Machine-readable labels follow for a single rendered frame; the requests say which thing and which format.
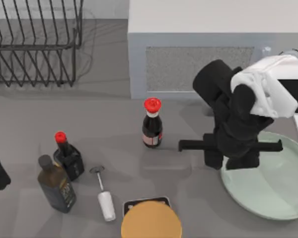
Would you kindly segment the white milk frother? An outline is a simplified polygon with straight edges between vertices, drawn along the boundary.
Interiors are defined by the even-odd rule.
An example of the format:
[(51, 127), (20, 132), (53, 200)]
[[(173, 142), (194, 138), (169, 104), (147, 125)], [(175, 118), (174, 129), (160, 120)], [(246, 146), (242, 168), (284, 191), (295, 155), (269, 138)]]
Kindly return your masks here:
[(112, 222), (116, 219), (115, 208), (113, 204), (112, 195), (109, 191), (104, 189), (104, 185), (101, 178), (101, 172), (104, 171), (104, 167), (99, 165), (91, 168), (89, 172), (96, 174), (98, 183), (100, 186), (100, 193), (98, 194), (98, 202), (102, 211), (103, 218), (106, 222)]

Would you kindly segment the pale green plate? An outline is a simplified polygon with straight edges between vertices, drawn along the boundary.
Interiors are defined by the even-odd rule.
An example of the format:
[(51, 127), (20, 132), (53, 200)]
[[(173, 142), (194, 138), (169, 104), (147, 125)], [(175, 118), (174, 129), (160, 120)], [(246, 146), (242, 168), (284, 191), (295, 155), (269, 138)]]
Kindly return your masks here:
[(289, 137), (262, 132), (259, 140), (281, 140), (281, 152), (262, 152), (254, 169), (221, 169), (223, 186), (245, 210), (270, 220), (298, 219), (298, 143)]

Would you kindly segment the dark bottle grey cap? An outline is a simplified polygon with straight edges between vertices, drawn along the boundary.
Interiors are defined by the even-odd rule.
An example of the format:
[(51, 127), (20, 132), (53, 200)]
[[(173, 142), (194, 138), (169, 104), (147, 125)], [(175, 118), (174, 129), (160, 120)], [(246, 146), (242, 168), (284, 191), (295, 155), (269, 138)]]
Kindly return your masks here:
[(41, 171), (37, 180), (49, 204), (62, 213), (68, 213), (76, 202), (76, 194), (66, 171), (49, 155), (40, 156), (38, 163)]

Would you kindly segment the square dark bottle red cap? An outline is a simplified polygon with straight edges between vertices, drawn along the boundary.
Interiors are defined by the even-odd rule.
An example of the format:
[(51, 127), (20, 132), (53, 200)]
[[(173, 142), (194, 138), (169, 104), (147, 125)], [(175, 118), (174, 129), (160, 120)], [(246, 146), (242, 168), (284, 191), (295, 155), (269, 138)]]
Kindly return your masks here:
[(56, 132), (54, 138), (58, 147), (53, 153), (53, 159), (66, 171), (69, 179), (75, 181), (84, 173), (81, 153), (68, 142), (63, 131)]

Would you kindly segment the black jar tan lid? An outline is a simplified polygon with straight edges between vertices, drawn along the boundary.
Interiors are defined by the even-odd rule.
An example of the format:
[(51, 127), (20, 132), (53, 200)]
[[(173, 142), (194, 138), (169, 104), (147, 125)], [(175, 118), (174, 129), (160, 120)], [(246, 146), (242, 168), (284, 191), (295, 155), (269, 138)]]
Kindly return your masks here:
[(167, 197), (130, 200), (123, 205), (121, 238), (183, 238), (182, 224)]

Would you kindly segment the round dark bottle red cap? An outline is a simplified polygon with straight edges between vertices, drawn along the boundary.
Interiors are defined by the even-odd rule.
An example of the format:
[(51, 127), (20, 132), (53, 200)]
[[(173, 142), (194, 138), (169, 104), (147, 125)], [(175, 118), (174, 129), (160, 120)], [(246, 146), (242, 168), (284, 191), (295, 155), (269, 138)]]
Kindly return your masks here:
[(162, 120), (159, 116), (161, 100), (156, 97), (147, 98), (144, 101), (146, 116), (142, 126), (142, 140), (146, 147), (156, 148), (162, 141)]

